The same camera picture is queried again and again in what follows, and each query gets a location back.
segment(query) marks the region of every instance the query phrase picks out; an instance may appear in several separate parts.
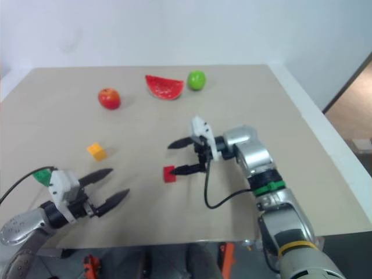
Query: white wall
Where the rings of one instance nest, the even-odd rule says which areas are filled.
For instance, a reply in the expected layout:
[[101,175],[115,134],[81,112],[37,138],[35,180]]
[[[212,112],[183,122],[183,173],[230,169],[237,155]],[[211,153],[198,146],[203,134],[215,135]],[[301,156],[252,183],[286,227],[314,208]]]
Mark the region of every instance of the white wall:
[[4,0],[5,68],[285,63],[323,108],[372,48],[372,1]]

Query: watermelon slice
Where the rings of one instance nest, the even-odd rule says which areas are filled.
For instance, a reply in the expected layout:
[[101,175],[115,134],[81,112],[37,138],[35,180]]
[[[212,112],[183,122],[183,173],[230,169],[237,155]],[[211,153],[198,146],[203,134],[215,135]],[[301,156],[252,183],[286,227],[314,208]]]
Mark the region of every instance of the watermelon slice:
[[183,80],[170,80],[163,77],[146,75],[146,83],[151,93],[159,99],[173,100],[181,95],[184,88]]

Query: black cable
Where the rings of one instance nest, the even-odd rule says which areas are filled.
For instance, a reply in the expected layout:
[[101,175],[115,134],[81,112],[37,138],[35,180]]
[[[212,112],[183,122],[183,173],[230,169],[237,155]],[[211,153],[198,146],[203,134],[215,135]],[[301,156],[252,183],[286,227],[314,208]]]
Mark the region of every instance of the black cable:
[[265,247],[265,245],[263,245],[263,255],[265,256],[265,261],[266,261],[266,264],[267,266],[269,267],[269,269],[274,272],[274,273],[277,273],[277,274],[280,274],[280,271],[277,270],[275,267],[273,267],[269,261],[269,256],[267,255],[267,249]]
[[207,208],[209,208],[209,209],[218,208],[221,205],[223,205],[225,202],[227,202],[229,199],[231,199],[231,198],[233,198],[233,197],[235,197],[235,196],[237,196],[239,194],[243,194],[243,193],[251,192],[252,191],[251,189],[239,190],[237,192],[232,193],[227,198],[224,198],[218,204],[216,204],[216,205],[210,205],[209,202],[208,202],[208,181],[209,181],[209,173],[210,173],[210,161],[211,161],[211,159],[208,157],[207,158],[207,169],[206,169],[206,174],[205,174],[205,183],[204,183],[204,202],[205,202],[205,205],[207,206]]
[[41,170],[45,170],[45,169],[50,169],[50,171],[54,171],[56,170],[57,168],[53,167],[53,166],[47,166],[47,167],[39,167],[38,169],[36,170],[33,170],[29,173],[27,173],[25,176],[23,176],[22,178],[20,178],[17,182],[15,182],[6,192],[5,194],[0,198],[0,205],[2,204],[2,202],[4,201],[4,199],[10,194],[10,192],[12,192],[14,190],[14,188],[17,187],[18,184],[20,184],[23,180],[25,180],[27,177],[29,176],[32,176],[34,173],[37,173],[38,171],[41,171]]

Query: yellow block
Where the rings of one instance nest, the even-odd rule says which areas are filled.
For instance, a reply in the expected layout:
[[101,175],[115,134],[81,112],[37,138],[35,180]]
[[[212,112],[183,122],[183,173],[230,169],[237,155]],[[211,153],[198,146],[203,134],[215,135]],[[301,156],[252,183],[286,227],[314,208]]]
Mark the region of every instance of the yellow block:
[[93,156],[96,161],[101,161],[102,159],[107,157],[105,150],[103,150],[103,148],[97,143],[88,146],[87,151]]

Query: red cube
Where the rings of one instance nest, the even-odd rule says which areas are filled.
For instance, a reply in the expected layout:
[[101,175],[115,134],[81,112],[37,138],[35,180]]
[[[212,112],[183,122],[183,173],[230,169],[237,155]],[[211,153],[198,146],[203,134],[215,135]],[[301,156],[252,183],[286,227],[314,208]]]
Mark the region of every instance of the red cube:
[[163,179],[165,183],[176,182],[176,176],[169,173],[172,170],[174,170],[174,166],[167,166],[163,168]]

